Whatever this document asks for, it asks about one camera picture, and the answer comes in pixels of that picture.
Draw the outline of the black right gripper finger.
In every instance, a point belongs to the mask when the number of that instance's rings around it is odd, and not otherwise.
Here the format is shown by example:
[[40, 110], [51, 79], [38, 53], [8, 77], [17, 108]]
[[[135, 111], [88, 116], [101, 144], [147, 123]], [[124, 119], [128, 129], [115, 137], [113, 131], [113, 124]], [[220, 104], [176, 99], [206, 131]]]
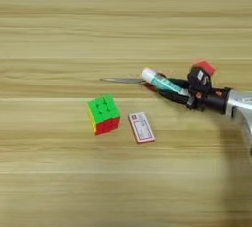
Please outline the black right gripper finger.
[[189, 82], [187, 80], [177, 79], [177, 78], [169, 78], [169, 80], [172, 82], [172, 84], [176, 88], [180, 88], [180, 89], [188, 89], [189, 88]]
[[160, 90], [158, 94], [172, 102], [176, 102], [182, 105], [186, 105], [189, 100], [188, 96], [180, 95], [177, 92], [171, 90]]

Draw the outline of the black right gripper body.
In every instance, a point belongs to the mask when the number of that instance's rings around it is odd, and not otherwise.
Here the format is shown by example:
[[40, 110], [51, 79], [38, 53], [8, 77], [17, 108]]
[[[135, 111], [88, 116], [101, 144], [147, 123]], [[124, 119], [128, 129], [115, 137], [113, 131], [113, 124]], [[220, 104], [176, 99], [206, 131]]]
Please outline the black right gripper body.
[[206, 109], [224, 114], [229, 98], [229, 88], [211, 88], [208, 92], [194, 91], [186, 104], [189, 109], [204, 111]]

